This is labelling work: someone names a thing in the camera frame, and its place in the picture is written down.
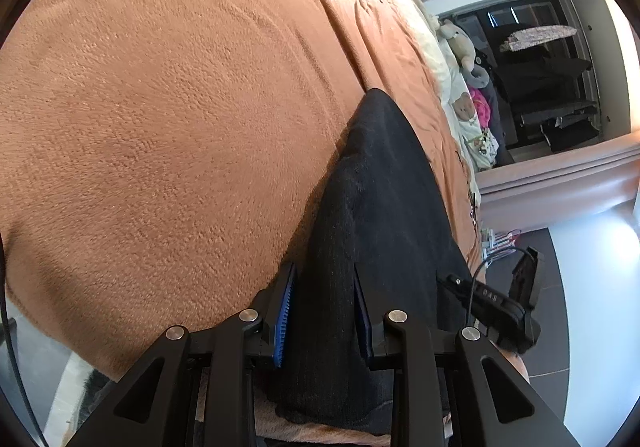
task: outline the stuffed animal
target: stuffed animal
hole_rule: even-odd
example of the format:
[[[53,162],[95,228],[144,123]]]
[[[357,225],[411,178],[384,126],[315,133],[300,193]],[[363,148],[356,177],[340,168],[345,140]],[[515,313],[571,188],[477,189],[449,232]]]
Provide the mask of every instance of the stuffed animal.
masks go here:
[[[476,64],[476,48],[466,32],[450,20],[444,20],[440,26],[440,35],[447,40],[460,63],[460,71],[465,82],[474,88],[484,88],[488,85],[489,74]]]

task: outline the wire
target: wire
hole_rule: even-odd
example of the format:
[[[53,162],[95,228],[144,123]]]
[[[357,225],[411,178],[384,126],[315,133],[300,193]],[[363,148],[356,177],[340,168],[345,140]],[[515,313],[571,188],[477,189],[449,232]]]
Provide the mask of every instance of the wire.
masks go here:
[[[469,294],[469,306],[466,307],[466,319],[465,319],[466,326],[472,325],[472,323],[470,322],[471,321],[471,305],[474,302],[474,290],[476,289],[476,279],[478,278],[478,274],[480,273],[480,270],[482,270],[482,267],[484,267],[485,264],[487,264],[489,261],[494,259],[496,255],[498,255],[501,252],[504,252],[505,250],[519,250],[520,252],[523,252],[524,254],[528,255],[531,258],[531,261],[533,261],[534,263],[536,262],[536,260],[531,255],[529,250],[516,247],[515,245],[512,247],[504,247],[503,249],[496,250],[495,252],[492,252],[489,255],[487,255],[487,257],[482,260],[482,263],[478,265],[478,268],[476,268],[476,271],[474,272],[473,277],[471,278],[471,293]]]
[[[24,402],[24,406],[27,408],[27,413],[29,414],[29,418],[31,419],[33,426],[35,427],[36,434],[40,438],[42,445],[44,447],[49,447],[49,444],[44,438],[42,429],[38,424],[36,415],[33,412],[33,408],[31,407],[31,403],[29,402],[29,397],[27,397],[27,392],[24,388],[24,384],[22,383],[22,377],[20,376],[20,370],[18,369],[18,361],[15,358],[14,343],[12,342],[11,330],[9,329],[9,318],[6,314],[6,294],[4,291],[5,280],[6,258],[4,257],[4,244],[2,243],[2,234],[0,234],[0,317],[2,318],[2,329],[4,330],[6,351],[9,354],[9,363],[11,364],[12,370],[14,371],[15,381],[18,383],[18,389],[20,390],[22,401]]]

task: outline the teddy bear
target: teddy bear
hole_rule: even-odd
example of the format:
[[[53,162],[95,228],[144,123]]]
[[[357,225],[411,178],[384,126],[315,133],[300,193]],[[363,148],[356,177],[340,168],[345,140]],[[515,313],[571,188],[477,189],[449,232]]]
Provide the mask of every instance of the teddy bear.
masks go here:
[[[488,85],[489,74],[476,63],[476,48],[466,32],[451,20],[444,20],[439,31],[460,63],[460,72],[467,85],[474,88],[484,88]]]

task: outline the pink cloth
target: pink cloth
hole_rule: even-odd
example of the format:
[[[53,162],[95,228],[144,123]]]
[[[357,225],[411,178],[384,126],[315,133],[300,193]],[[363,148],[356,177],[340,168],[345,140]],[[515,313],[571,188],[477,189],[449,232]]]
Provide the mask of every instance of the pink cloth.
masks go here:
[[[471,94],[471,99],[474,101],[478,120],[480,121],[480,127],[485,130],[489,127],[489,120],[491,120],[491,108],[489,107],[489,103],[477,88],[469,86],[469,93]]]

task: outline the silver screw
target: silver screw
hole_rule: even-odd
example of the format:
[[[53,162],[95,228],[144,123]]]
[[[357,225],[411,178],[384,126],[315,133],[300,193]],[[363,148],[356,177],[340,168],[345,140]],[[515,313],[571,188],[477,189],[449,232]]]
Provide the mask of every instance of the silver screw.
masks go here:
[[[389,320],[393,322],[404,322],[406,321],[407,316],[402,310],[391,310],[389,312]]]
[[[177,341],[184,337],[184,328],[182,326],[171,326],[171,328],[166,331],[165,335],[167,339]]]
[[[480,338],[480,331],[478,328],[471,328],[471,326],[467,326],[463,329],[462,336],[468,341],[477,341]]]
[[[253,308],[247,308],[240,312],[240,320],[244,322],[253,322],[258,318],[258,313]]]

